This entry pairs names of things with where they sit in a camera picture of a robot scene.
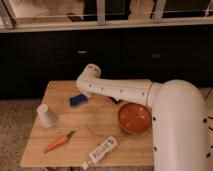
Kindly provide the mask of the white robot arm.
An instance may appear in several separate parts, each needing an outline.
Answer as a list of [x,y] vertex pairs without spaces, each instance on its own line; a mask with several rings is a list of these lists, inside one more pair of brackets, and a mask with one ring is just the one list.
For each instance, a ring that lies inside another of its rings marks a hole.
[[211,171],[207,106],[192,83],[103,79],[101,69],[88,64],[76,86],[86,96],[111,96],[151,109],[154,171]]

